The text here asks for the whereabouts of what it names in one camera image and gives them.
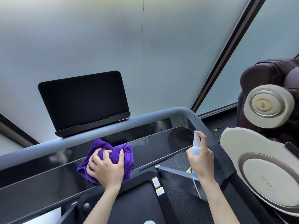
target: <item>gold circular emblem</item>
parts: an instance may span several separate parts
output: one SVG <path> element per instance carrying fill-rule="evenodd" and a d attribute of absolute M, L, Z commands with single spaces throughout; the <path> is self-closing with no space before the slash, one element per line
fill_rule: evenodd
<path fill-rule="evenodd" d="M 266 107 L 265 101 L 270 105 L 270 107 L 267 110 L 262 110 L 260 108 L 265 108 Z M 272 102 L 269 99 L 267 99 L 267 98 L 257 99 L 255 101 L 254 105 L 261 112 L 268 112 L 268 111 L 270 111 L 273 108 Z"/>

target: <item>carpeted floor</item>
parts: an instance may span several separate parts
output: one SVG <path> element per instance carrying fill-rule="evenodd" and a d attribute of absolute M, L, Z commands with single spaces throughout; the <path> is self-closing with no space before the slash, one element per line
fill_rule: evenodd
<path fill-rule="evenodd" d="M 218 115 L 203 119 L 203 122 L 211 132 L 213 132 L 214 129 L 219 128 L 217 129 L 217 131 L 215 131 L 215 134 L 220 137 L 225 128 L 236 126 L 236 114 L 237 110 L 232 109 Z M 163 163 L 161 163 L 161 165 L 182 171 L 186 171 L 190 167 L 186 153 L 178 154 L 171 159 L 164 161 Z M 214 223 L 207 202 L 200 200 L 198 197 L 193 196 L 190 193 L 187 193 L 184 190 L 164 180 L 163 185 L 181 224 Z M 250 222 L 250 220 L 248 221 L 249 222 L 241 222 L 240 220 L 241 224 L 255 223 Z"/>

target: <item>gold logo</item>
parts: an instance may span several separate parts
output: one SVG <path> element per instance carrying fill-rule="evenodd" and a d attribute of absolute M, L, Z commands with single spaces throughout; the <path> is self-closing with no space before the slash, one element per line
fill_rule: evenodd
<path fill-rule="evenodd" d="M 267 110 L 260 109 L 260 108 L 265 108 L 266 107 L 266 103 L 269 104 L 269 108 Z M 273 103 L 269 99 L 267 99 L 267 98 L 257 99 L 255 101 L 254 105 L 261 112 L 268 112 L 268 111 L 270 111 L 273 108 Z"/>
<path fill-rule="evenodd" d="M 272 185 L 270 184 L 270 182 L 269 182 L 266 178 L 261 177 L 261 180 L 262 180 L 267 186 L 272 187 Z"/>

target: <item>person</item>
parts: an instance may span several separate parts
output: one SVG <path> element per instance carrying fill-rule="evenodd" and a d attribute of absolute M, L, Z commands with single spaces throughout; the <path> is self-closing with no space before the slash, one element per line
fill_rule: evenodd
<path fill-rule="evenodd" d="M 215 224 L 240 224 L 218 183 L 214 178 L 214 155 L 207 147 L 207 137 L 201 131 L 195 131 L 201 138 L 201 150 L 198 156 L 187 150 L 192 170 L 196 173 L 207 196 Z M 105 192 L 83 224 L 107 224 L 113 203 L 118 195 L 123 180 L 124 155 L 121 151 L 118 164 L 109 158 L 111 150 L 103 153 L 103 160 L 98 157 L 102 149 L 97 149 L 90 157 L 87 173 L 96 178 L 105 188 Z"/>

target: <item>yellow and white label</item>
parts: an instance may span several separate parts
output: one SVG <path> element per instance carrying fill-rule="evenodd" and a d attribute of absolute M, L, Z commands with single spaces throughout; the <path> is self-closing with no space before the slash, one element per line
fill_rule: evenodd
<path fill-rule="evenodd" d="M 154 183 L 155 189 L 157 189 L 157 188 L 159 188 L 161 186 L 157 177 L 154 177 L 152 179 L 152 182 Z"/>
<path fill-rule="evenodd" d="M 158 196 L 160 196 L 163 193 L 165 193 L 163 187 L 160 187 L 159 189 L 156 189 L 156 193 L 157 193 Z"/>

